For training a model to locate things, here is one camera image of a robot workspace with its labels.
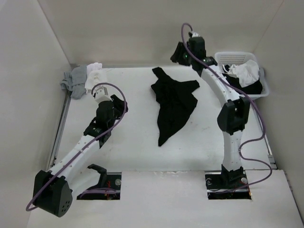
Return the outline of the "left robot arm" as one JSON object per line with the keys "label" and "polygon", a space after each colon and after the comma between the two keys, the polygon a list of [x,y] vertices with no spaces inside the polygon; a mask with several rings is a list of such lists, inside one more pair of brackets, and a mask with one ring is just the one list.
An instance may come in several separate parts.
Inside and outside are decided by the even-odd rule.
{"label": "left robot arm", "polygon": [[112,95],[98,104],[96,116],[75,147],[48,171],[40,170],[34,180],[30,205],[56,217],[64,216],[73,201],[72,180],[88,159],[110,138],[112,130],[128,111],[126,99]]}

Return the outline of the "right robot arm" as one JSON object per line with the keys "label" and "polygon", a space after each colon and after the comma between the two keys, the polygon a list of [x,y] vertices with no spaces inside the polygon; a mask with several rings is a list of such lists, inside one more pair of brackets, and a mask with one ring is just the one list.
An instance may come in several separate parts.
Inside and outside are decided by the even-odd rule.
{"label": "right robot arm", "polygon": [[192,36],[179,42],[171,56],[173,63],[191,66],[210,86],[221,104],[217,123],[224,137],[224,159],[219,174],[207,173],[208,190],[234,191],[247,184],[241,163],[240,145],[248,121],[250,101],[232,88],[224,76],[216,70],[216,61],[206,55],[205,40]]}

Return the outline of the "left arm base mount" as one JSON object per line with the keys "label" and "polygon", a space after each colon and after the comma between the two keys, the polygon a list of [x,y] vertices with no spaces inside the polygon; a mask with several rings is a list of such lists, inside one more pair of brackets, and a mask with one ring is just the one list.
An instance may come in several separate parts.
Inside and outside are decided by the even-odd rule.
{"label": "left arm base mount", "polygon": [[121,196],[122,173],[91,164],[86,168],[84,182],[76,195],[77,200],[119,200]]}

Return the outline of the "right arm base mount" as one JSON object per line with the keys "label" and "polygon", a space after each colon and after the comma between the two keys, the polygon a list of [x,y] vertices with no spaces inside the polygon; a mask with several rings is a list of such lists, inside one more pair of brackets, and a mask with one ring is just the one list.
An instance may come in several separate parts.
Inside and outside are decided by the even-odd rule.
{"label": "right arm base mount", "polygon": [[249,187],[238,189],[248,184],[245,173],[230,182],[225,182],[220,173],[212,172],[205,174],[205,179],[209,200],[251,200]]}

